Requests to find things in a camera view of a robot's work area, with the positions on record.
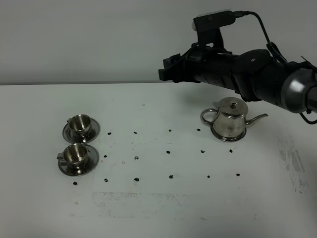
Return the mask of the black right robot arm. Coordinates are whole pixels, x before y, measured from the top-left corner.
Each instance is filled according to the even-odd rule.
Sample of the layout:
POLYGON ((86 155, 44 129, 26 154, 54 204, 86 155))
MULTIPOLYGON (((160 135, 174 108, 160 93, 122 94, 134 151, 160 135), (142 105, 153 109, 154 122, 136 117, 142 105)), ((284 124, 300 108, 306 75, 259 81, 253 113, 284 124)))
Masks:
POLYGON ((161 81, 204 82, 233 90, 246 102, 266 101, 293 113, 317 110, 317 69, 307 61, 280 63, 262 49, 233 55, 193 46, 164 59, 163 66, 161 81))

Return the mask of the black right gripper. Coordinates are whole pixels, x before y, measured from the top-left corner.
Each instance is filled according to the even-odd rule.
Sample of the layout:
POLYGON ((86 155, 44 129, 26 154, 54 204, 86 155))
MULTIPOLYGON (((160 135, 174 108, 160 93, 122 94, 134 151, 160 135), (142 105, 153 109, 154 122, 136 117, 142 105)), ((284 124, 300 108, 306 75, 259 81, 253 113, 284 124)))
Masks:
POLYGON ((208 83, 220 87, 236 87, 231 63, 237 58, 224 48, 193 44, 184 54, 172 55, 163 60, 158 75, 161 81, 208 83))

